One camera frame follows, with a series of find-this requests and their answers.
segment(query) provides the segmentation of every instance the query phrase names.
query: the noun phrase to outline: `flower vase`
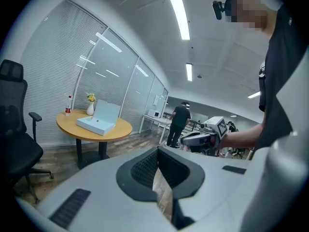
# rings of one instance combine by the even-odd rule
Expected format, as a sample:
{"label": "flower vase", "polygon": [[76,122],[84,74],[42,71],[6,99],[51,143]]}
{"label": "flower vase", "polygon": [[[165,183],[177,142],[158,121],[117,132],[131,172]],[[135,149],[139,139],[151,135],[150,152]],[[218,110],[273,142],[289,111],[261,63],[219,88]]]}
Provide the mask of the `flower vase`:
{"label": "flower vase", "polygon": [[94,101],[91,101],[91,102],[90,102],[90,105],[88,106],[88,109],[87,109],[87,114],[88,114],[88,115],[93,115],[93,113],[94,113],[93,104],[94,104],[94,103],[95,103]]}

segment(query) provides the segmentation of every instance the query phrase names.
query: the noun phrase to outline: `floor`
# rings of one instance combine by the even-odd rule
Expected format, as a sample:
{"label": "floor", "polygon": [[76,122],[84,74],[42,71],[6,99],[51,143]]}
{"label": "floor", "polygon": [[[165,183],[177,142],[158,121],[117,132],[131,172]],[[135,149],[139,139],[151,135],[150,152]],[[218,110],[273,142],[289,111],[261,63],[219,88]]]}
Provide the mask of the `floor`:
{"label": "floor", "polygon": [[[141,134],[133,134],[125,139],[108,143],[107,154],[115,157],[126,152],[139,150],[146,147],[159,145],[162,128],[154,126],[152,131],[145,131]],[[98,150],[98,143],[82,145],[83,152]],[[43,200],[61,182],[70,178],[79,171],[77,167],[76,146],[44,148],[44,154],[40,161],[34,166],[39,169],[48,169],[54,174],[50,179],[48,174],[32,174],[30,180],[40,200]],[[35,206],[34,199],[27,188],[26,179],[23,177],[14,187],[17,195]],[[172,194],[169,185],[158,170],[154,178],[153,190],[158,194],[158,207],[170,220],[172,213]]]}

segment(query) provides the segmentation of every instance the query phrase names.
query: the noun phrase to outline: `desk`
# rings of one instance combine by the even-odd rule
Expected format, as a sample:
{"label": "desk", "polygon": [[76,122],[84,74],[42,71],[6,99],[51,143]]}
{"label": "desk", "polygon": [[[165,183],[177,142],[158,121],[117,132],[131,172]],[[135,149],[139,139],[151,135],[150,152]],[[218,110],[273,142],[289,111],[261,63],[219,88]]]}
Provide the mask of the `desk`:
{"label": "desk", "polygon": [[163,124],[164,125],[163,131],[162,131],[162,135],[161,135],[161,138],[160,138],[160,141],[159,141],[159,144],[161,144],[162,143],[162,139],[163,139],[163,135],[164,135],[164,132],[165,132],[165,129],[166,129],[166,126],[171,124],[172,121],[169,120],[169,119],[166,119],[166,118],[154,118],[154,117],[150,117],[148,115],[144,115],[143,119],[141,120],[139,133],[141,132],[141,129],[143,127],[145,119],[148,119],[148,120],[151,121],[151,127],[150,127],[151,130],[153,128],[153,123],[154,122],[158,122],[159,124]]}
{"label": "desk", "polygon": [[[57,116],[57,125],[59,128],[67,135],[76,138],[77,165],[79,169],[95,161],[109,158],[106,155],[107,142],[127,137],[132,132],[132,126],[125,120],[118,118],[115,128],[105,136],[101,136],[76,125],[76,119],[83,117],[89,117],[86,110],[72,110],[69,116],[66,116],[65,112],[62,112]],[[99,142],[98,153],[90,151],[83,154],[82,140]]]}

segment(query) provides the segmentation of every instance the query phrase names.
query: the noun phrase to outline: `man in black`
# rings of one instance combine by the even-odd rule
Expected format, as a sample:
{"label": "man in black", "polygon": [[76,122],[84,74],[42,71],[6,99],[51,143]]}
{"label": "man in black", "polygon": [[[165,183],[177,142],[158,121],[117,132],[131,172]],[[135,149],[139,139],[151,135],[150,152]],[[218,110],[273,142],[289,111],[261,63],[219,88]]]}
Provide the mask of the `man in black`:
{"label": "man in black", "polygon": [[270,39],[259,73],[259,109],[264,112],[263,122],[246,131],[228,133],[220,148],[255,147],[257,150],[271,146],[275,140],[292,131],[276,95],[300,63],[307,43],[285,5],[274,11],[260,0],[226,0],[225,15],[231,22],[241,22],[246,27],[260,30]]}
{"label": "man in black", "polygon": [[176,147],[176,144],[180,135],[182,134],[183,129],[191,119],[190,112],[186,108],[186,105],[186,102],[182,102],[181,106],[176,107],[173,114],[169,118],[173,119],[173,121],[169,128],[169,137],[168,141],[166,142],[166,146],[171,146],[173,148]]}

